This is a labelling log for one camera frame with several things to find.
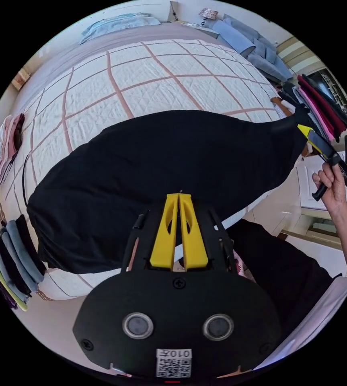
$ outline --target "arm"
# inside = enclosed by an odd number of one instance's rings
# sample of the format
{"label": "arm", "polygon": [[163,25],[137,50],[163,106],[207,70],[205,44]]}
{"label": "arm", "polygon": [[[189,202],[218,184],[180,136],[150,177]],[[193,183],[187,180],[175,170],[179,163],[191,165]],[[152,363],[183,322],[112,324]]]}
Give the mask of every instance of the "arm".
{"label": "arm", "polygon": [[338,165],[331,168],[329,164],[324,163],[322,169],[318,174],[313,174],[313,181],[317,187],[320,182],[328,187],[322,197],[322,201],[337,229],[347,265],[347,202],[345,181]]}

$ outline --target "white quilted bedspread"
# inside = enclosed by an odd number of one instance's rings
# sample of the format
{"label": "white quilted bedspread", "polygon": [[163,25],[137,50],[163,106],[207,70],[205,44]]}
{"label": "white quilted bedspread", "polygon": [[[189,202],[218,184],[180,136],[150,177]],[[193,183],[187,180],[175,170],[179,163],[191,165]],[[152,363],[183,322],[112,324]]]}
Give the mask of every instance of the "white quilted bedspread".
{"label": "white quilted bedspread", "polygon": [[[115,123],[173,109],[274,121],[279,119],[270,101],[275,96],[264,76],[234,50],[202,40],[146,41],[95,54],[54,79],[23,108],[23,143],[0,188],[0,208],[7,220],[21,213],[27,217],[22,171],[28,154],[27,199],[53,165]],[[30,223],[29,229],[37,245]],[[49,270],[39,294],[48,300],[84,296],[117,272],[74,275]]]}

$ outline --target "black device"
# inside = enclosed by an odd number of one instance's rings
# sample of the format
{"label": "black device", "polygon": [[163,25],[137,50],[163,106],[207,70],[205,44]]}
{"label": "black device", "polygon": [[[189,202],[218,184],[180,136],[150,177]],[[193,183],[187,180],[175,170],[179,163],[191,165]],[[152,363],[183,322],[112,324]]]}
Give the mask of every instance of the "black device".
{"label": "black device", "polygon": [[[185,272],[172,271],[178,228]],[[268,295],[237,274],[212,207],[177,193],[139,216],[121,273],[88,294],[73,333],[98,366],[163,384],[253,369],[281,329]]]}

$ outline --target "black handle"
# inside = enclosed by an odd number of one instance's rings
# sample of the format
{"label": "black handle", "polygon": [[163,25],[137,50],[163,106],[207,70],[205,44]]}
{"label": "black handle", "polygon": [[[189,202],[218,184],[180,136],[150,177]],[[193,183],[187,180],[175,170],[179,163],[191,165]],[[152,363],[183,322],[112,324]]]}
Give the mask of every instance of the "black handle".
{"label": "black handle", "polygon": [[321,185],[319,185],[318,190],[312,194],[315,201],[319,201],[322,198],[322,196],[326,193],[326,189],[327,186],[325,184],[322,184],[321,182]]}

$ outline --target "bed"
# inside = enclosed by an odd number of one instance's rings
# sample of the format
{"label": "bed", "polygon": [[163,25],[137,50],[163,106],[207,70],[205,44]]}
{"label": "bed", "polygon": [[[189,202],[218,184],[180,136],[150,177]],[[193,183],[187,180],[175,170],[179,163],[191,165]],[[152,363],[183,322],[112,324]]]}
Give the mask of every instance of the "bed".
{"label": "bed", "polygon": [[[27,199],[50,168],[79,145],[117,122],[169,109],[200,109],[253,122],[280,115],[270,101],[276,91],[231,48],[179,23],[162,23],[74,44],[42,65],[15,101],[24,113],[22,146],[0,187],[0,213],[7,220],[24,214]],[[28,156],[26,167],[23,164]],[[229,226],[270,192],[225,219]],[[177,247],[175,259],[182,256]],[[75,275],[48,269],[40,284],[44,300],[87,295],[109,272]]]}

